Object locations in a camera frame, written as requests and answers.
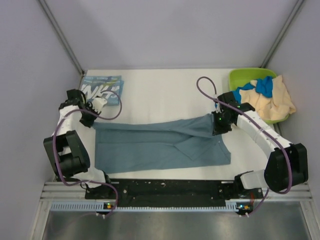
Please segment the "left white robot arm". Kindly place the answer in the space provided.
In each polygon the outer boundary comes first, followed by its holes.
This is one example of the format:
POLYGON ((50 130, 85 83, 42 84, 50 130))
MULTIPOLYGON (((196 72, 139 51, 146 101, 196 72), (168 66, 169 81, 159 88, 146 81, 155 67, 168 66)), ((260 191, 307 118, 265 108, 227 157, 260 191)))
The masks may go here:
POLYGON ((67 91, 67 99, 58 108, 59 120, 53 135, 43 140, 43 146, 54 174, 65 181, 85 182, 102 198, 109 198, 114 191, 109 176, 91 164, 91 158, 77 130, 89 130, 93 139, 92 126, 101 114, 107 100, 101 95, 88 101, 85 94, 72 89, 67 91))

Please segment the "grey-blue t shirt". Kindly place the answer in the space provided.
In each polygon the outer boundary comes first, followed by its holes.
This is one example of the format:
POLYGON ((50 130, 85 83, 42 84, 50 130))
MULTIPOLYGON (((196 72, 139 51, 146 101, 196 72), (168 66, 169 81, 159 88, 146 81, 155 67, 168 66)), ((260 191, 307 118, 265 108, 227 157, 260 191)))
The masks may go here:
POLYGON ((231 153, 211 114, 151 124, 95 123, 95 167, 108 174, 223 166, 231 153))

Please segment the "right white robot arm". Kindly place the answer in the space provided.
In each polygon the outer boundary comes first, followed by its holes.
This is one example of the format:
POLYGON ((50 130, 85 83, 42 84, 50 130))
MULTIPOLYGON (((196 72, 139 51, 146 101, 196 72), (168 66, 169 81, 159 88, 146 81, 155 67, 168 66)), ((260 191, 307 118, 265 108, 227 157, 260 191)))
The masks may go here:
POLYGON ((234 178, 233 192, 245 198, 252 189, 268 188, 283 193, 290 187, 309 179, 307 149, 283 138, 264 122, 249 103, 239 103, 233 92, 219 95, 217 109, 212 112, 212 134, 222 135, 232 130, 232 125, 248 134, 267 158, 264 169, 240 173, 234 178))

